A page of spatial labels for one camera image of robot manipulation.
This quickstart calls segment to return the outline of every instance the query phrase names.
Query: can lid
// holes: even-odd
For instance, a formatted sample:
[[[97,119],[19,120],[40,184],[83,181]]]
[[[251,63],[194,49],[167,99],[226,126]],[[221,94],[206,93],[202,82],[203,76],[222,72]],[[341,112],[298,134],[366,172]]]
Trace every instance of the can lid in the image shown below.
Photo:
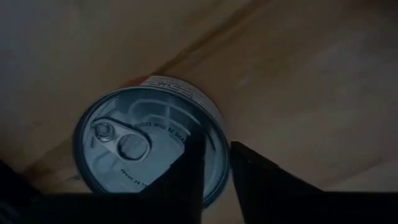
[[[102,97],[76,127],[76,164],[95,192],[138,193],[183,154],[185,140],[197,126],[206,131],[207,207],[228,179],[228,143],[211,116],[183,96],[131,87]]]

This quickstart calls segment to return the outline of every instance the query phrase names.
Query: can label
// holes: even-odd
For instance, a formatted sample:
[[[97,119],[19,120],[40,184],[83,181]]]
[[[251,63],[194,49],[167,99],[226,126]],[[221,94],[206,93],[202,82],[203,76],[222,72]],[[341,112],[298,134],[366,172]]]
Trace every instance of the can label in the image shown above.
[[[193,85],[176,78],[154,75],[148,77],[140,84],[140,86],[160,88],[176,92],[187,97],[206,110],[225,133],[224,122],[217,106],[202,91]]]

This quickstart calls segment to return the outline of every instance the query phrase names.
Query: wooden table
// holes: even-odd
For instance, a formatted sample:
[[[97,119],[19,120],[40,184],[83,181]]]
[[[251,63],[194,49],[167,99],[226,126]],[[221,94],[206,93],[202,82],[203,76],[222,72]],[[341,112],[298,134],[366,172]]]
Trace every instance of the wooden table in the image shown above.
[[[321,189],[397,190],[396,9],[393,1],[253,0],[153,71],[198,86],[230,140]],[[23,170],[45,192],[88,191],[70,138]],[[243,222],[232,181],[203,217]]]

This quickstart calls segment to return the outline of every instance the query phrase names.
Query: black metal part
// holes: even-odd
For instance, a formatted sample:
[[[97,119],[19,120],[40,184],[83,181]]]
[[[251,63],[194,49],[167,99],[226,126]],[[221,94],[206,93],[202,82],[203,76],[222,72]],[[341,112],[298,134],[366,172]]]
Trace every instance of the black metal part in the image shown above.
[[[12,223],[32,199],[42,194],[1,160],[0,178],[0,223]]]
[[[185,152],[139,194],[61,194],[35,200],[21,223],[200,223],[205,136],[186,140]]]
[[[46,195],[31,203],[20,222],[200,223],[205,154],[200,133],[139,194]],[[246,224],[396,220],[398,194],[322,192],[239,142],[231,144],[231,167]]]
[[[246,224],[396,221],[398,194],[322,192],[239,142],[231,167]]]

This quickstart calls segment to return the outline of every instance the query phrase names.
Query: can rim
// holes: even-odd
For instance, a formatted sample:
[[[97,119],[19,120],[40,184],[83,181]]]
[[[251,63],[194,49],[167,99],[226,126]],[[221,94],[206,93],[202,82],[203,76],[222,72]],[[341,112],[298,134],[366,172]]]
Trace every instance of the can rim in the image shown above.
[[[172,95],[172,96],[177,96],[181,100],[183,100],[186,103],[189,103],[198,109],[200,109],[205,115],[208,117],[210,123],[213,125],[215,128],[215,131],[220,138],[220,142],[222,145],[222,150],[224,152],[224,158],[226,159],[226,164],[224,167],[224,171],[222,173],[221,179],[216,185],[216,187],[211,191],[211,193],[207,196],[207,198],[204,199],[203,201],[203,209],[209,207],[224,191],[226,188],[226,184],[228,183],[229,180],[229,172],[230,172],[230,166],[229,166],[229,144],[228,141],[226,140],[225,133],[223,132],[222,128],[220,125],[215,121],[215,119],[212,117],[212,115],[207,112],[202,106],[200,106],[198,103],[188,99],[186,96],[175,93],[172,91],[164,90],[161,88],[155,88],[155,87],[149,87],[149,86],[131,86],[127,88],[121,88],[112,92],[109,92],[100,98],[98,98],[94,103],[92,103],[83,113],[81,118],[79,119],[79,122],[77,123],[75,130],[73,132],[73,157],[78,169],[78,172],[82,179],[85,181],[85,184],[90,188],[91,191],[95,193],[106,193],[107,191],[102,187],[102,185],[95,179],[94,175],[91,173],[90,168],[88,167],[87,162],[84,159],[84,153],[83,153],[83,147],[82,147],[82,142],[83,142],[83,130],[84,127],[86,126],[87,121],[90,119],[90,116],[100,107],[104,102],[110,100],[111,98],[115,97],[116,95],[125,92],[125,91],[130,91],[130,90],[156,90],[156,91],[161,91],[164,94],[167,95]]]

